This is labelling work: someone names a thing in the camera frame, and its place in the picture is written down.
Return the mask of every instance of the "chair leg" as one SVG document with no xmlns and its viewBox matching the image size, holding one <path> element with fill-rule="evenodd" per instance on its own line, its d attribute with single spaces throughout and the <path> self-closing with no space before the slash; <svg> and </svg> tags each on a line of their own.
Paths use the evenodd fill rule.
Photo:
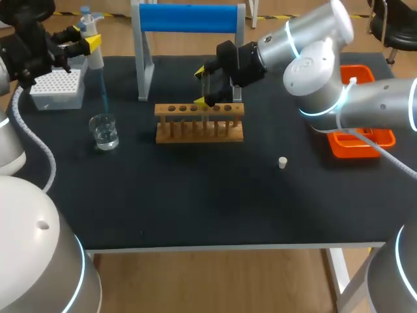
<svg viewBox="0 0 417 313">
<path fill-rule="evenodd" d="M 395 57 L 397 55 L 398 50 L 392 48 L 390 52 L 390 56 L 386 59 L 386 62 L 392 67 L 395 63 Z"/>
<path fill-rule="evenodd" d="M 372 20 L 374 8 L 375 8 L 375 0 L 372 0 L 371 11 L 369 12 L 369 18 L 367 19 L 367 25 L 366 25 L 366 32 L 369 34 L 371 33 L 371 20 Z"/>
<path fill-rule="evenodd" d="M 386 4 L 386 0 L 382 0 L 382 3 L 384 4 L 384 23 L 382 25 L 381 43 L 382 47 L 385 47 L 386 22 L 388 21 L 388 5 Z"/>
<path fill-rule="evenodd" d="M 253 0 L 252 28 L 256 28 L 256 23 L 258 21 L 258 5 L 259 0 Z"/>
</svg>

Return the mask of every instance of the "wooden test tube rack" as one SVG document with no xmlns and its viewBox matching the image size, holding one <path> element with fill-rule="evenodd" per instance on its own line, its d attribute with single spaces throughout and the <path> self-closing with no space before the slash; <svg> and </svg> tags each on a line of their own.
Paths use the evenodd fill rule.
<svg viewBox="0 0 417 313">
<path fill-rule="evenodd" d="M 160 118 L 156 143 L 243 142 L 243 115 L 243 103 L 219 103 L 212 108 L 195 104 L 155 104 L 155 116 Z M 225 121 L 210 121 L 212 116 L 225 117 Z M 191 117 L 192 120 L 174 122 L 174 117 Z"/>
</svg>

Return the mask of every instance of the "blue foam pad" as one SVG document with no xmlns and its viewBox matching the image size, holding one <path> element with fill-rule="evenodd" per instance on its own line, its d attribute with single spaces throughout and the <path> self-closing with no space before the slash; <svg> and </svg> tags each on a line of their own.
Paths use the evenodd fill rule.
<svg viewBox="0 0 417 313">
<path fill-rule="evenodd" d="M 236 33 L 236 5 L 140 4 L 142 31 Z"/>
</svg>

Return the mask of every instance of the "black table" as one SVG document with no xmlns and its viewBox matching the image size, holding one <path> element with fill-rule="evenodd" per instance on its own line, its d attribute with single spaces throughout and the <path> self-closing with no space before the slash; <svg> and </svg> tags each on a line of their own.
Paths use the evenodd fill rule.
<svg viewBox="0 0 417 313">
<path fill-rule="evenodd" d="M 57 159 L 49 195 L 86 249 L 377 243 L 417 217 L 415 181 L 385 159 L 336 162 L 280 75 L 243 90 L 244 143 L 156 145 L 154 104 L 199 98 L 193 74 L 205 59 L 155 57 L 149 101 L 138 102 L 134 58 L 106 58 L 120 137 L 111 153 L 92 148 L 88 121 L 102 102 L 91 73 L 81 110 L 38 112 L 22 96 L 23 119 Z M 379 53 L 341 59 L 369 66 L 376 79 L 392 77 Z M 28 160 L 18 176 L 43 187 L 46 157 L 20 136 Z M 417 136 L 395 136 L 393 154 L 417 168 Z"/>
</svg>

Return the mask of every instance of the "table leg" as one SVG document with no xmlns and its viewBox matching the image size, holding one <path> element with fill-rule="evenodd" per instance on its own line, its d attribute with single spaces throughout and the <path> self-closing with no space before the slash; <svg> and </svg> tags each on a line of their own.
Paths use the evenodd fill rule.
<svg viewBox="0 0 417 313">
<path fill-rule="evenodd" d="M 366 271 L 376 250 L 377 249 L 371 252 L 351 280 L 349 278 L 349 273 L 347 272 L 342 249 L 326 249 L 337 297 L 336 306 L 338 308 L 338 313 L 351 313 L 359 305 L 360 301 L 367 296 Z"/>
<path fill-rule="evenodd" d="M 367 297 L 366 271 L 372 257 L 376 251 L 372 252 L 361 265 L 358 272 L 346 286 L 344 292 L 338 297 L 336 305 L 338 313 L 351 313 Z"/>
</svg>

